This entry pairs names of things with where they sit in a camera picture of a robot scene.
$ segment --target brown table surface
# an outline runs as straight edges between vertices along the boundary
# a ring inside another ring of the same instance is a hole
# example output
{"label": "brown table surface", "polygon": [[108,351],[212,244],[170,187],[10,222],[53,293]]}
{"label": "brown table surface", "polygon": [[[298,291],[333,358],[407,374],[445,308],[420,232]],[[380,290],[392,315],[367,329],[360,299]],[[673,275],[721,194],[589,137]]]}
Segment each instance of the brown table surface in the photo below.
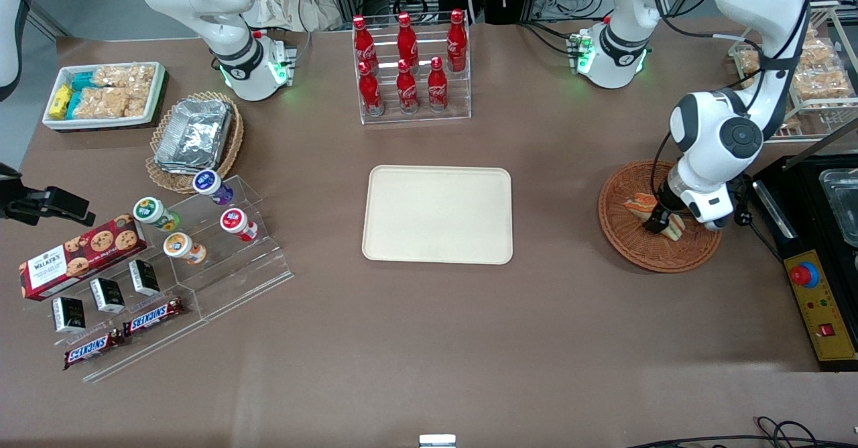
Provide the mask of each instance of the brown table surface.
{"label": "brown table surface", "polygon": [[[604,179],[652,157],[677,100],[732,81],[728,42],[659,27],[643,72],[606,91],[525,30],[480,25],[472,120],[367,131],[349,41],[313,36],[294,87],[239,103],[233,172],[263,195],[296,277],[125,371],[95,385],[61,372],[50,321],[22,311],[17,265],[82,227],[0,223],[0,445],[414,446],[420,433],[456,433],[463,447],[619,447],[753,433],[760,414],[858,440],[858,375],[816,372],[784,271],[750,230],[731,226],[710,262],[665,275],[628,264],[598,226]],[[68,40],[60,51],[62,65],[158,60],[168,105],[227,91],[199,40]],[[99,219],[144,195],[173,203],[180,195],[143,166],[151,133],[39,126],[25,183],[82,195]],[[757,167],[787,151],[768,148]],[[512,261],[365,259],[378,164],[508,170]]]}

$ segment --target coca-cola bottle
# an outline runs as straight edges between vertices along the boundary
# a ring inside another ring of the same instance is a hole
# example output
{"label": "coca-cola bottle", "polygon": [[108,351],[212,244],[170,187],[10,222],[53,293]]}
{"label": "coca-cola bottle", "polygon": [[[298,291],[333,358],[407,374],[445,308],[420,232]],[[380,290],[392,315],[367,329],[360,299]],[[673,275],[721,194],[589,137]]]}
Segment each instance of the coca-cola bottle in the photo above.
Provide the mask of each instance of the coca-cola bottle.
{"label": "coca-cola bottle", "polygon": [[355,26],[355,51],[358,53],[358,60],[367,61],[371,72],[377,74],[378,57],[375,54],[375,42],[367,30],[367,22],[364,21],[364,16],[355,16],[352,19],[352,24]]}
{"label": "coca-cola bottle", "polygon": [[462,9],[450,12],[450,32],[447,33],[447,67],[462,72],[468,62],[468,34],[465,33],[465,13]]}
{"label": "coca-cola bottle", "polygon": [[411,72],[417,73],[420,67],[420,58],[417,55],[417,35],[411,28],[411,16],[408,12],[399,13],[399,36],[396,36],[396,45],[399,47],[399,59],[405,60]]}
{"label": "coca-cola bottle", "polygon": [[359,62],[358,72],[361,73],[358,88],[361,90],[361,97],[364,100],[364,109],[370,116],[383,115],[384,103],[381,100],[381,93],[378,93],[378,80],[371,74],[373,69],[370,67],[370,63],[366,60]]}
{"label": "coca-cola bottle", "polygon": [[441,57],[432,58],[432,72],[429,72],[429,109],[436,113],[447,109],[447,75]]}
{"label": "coca-cola bottle", "polygon": [[399,107],[406,115],[417,112],[417,83],[411,75],[411,66],[407,60],[399,59],[399,75],[396,77],[396,90],[399,91]]}

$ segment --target wicker basket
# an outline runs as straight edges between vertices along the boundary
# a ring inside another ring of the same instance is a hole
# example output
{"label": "wicker basket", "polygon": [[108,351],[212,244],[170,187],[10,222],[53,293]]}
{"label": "wicker basket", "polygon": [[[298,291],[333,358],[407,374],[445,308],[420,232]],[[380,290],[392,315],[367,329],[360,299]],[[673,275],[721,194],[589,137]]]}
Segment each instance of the wicker basket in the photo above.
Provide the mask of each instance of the wicker basket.
{"label": "wicker basket", "polygon": [[[194,93],[189,97],[185,97],[185,99],[199,99],[201,101],[215,99],[223,101],[224,103],[229,103],[229,105],[233,106],[233,118],[229,124],[229,136],[227,137],[227,143],[223,148],[223,155],[221,155],[221,166],[217,169],[218,175],[220,175],[221,178],[226,178],[227,173],[233,167],[233,163],[235,163],[235,158],[239,155],[241,138],[245,133],[245,124],[241,118],[239,108],[229,97],[220,93],[212,93],[211,91],[207,91],[206,93]],[[168,122],[170,122],[170,116],[172,116],[174,108],[175,105],[172,106],[172,108],[170,108],[170,110],[164,115],[162,120],[160,120],[158,127],[156,128],[156,132],[152,134],[152,140],[149,142],[149,145],[152,146],[153,154],[158,150],[160,140],[162,140],[162,137],[164,136],[164,129]],[[194,186],[191,184],[194,180],[193,175],[167,173],[166,171],[158,168],[154,157],[146,160],[146,170],[149,172],[149,177],[152,178],[152,181],[160,187],[182,194],[196,193]]]}
{"label": "wicker basket", "polygon": [[[656,185],[668,175],[673,164],[659,161]],[[699,267],[715,253],[720,231],[706,230],[694,219],[683,219],[686,231],[677,242],[644,230],[641,221],[623,205],[635,193],[650,191],[652,160],[634,161],[617,170],[599,194],[599,223],[607,240],[632,264],[666,274]]]}

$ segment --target red cookie box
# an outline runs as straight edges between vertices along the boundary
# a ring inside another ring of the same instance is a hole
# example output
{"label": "red cookie box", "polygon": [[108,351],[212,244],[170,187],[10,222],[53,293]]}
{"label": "red cookie box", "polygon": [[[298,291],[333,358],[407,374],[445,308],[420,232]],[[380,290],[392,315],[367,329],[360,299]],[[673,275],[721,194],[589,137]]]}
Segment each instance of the red cookie box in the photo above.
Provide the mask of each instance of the red cookie box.
{"label": "red cookie box", "polygon": [[140,225],[129,213],[119,215],[21,264],[21,295],[45,300],[144,249]]}

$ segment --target acrylic display stand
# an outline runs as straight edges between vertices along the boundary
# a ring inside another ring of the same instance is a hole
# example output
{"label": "acrylic display stand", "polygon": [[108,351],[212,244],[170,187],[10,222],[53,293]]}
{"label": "acrylic display stand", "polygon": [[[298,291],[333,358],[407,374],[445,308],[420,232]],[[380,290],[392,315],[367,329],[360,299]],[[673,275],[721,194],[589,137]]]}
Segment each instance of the acrylic display stand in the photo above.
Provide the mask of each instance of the acrylic display stand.
{"label": "acrylic display stand", "polygon": [[[80,376],[86,383],[97,383],[294,276],[286,264],[283,250],[265,228],[259,212],[260,196],[239,176],[227,179],[226,183],[234,192],[229,205],[219,206],[210,198],[196,194],[170,207],[181,218],[178,231],[187,233],[194,242],[201,243],[208,250],[202,264],[190,265],[184,260],[166,256],[162,246],[168,234],[144,225],[149,245],[147,249],[54,296],[82,300],[88,326],[80,334],[56,333],[58,340],[55,346],[59,351],[56,369],[62,369],[61,359],[65,351],[97,339],[111,329],[122,329],[123,323],[171,298],[181,297],[186,313],[168,317],[150,329],[135,332],[122,346],[113,347],[68,368],[68,375]],[[248,218],[258,225],[257,237],[253,241],[243,242],[221,228],[221,213],[229,207],[244,210]],[[159,294],[147,297],[135,292],[128,268],[129,262],[134,259],[152,264],[162,290]],[[89,290],[89,281],[95,277],[119,283],[125,299],[125,310],[113,314],[96,309]],[[26,311],[52,317],[49,300],[25,302]],[[46,325],[53,325],[52,320],[46,321]]]}
{"label": "acrylic display stand", "polygon": [[[407,121],[451,120],[471,117],[471,36],[468,21],[465,21],[465,33],[468,35],[468,60],[464,71],[451,72],[447,69],[447,32],[450,21],[438,21],[435,13],[411,14],[411,26],[417,35],[417,51],[420,54],[420,71],[414,75],[417,81],[417,100],[420,109],[413,115],[406,115],[399,107],[399,95],[396,91],[396,76],[398,69],[399,50],[396,47],[396,36],[399,33],[399,23],[395,15],[365,16],[367,30],[373,35],[379,71],[376,75],[378,88],[384,102],[384,114],[370,116],[364,109],[361,92],[358,95],[358,111],[361,112],[361,123],[382,125],[384,123],[404,123]],[[355,57],[355,80],[361,78],[358,72],[358,54],[355,51],[355,32],[352,31],[352,53]],[[444,60],[444,73],[447,75],[447,109],[435,113],[429,109],[429,87],[426,79],[432,70],[429,66],[433,56]]]}

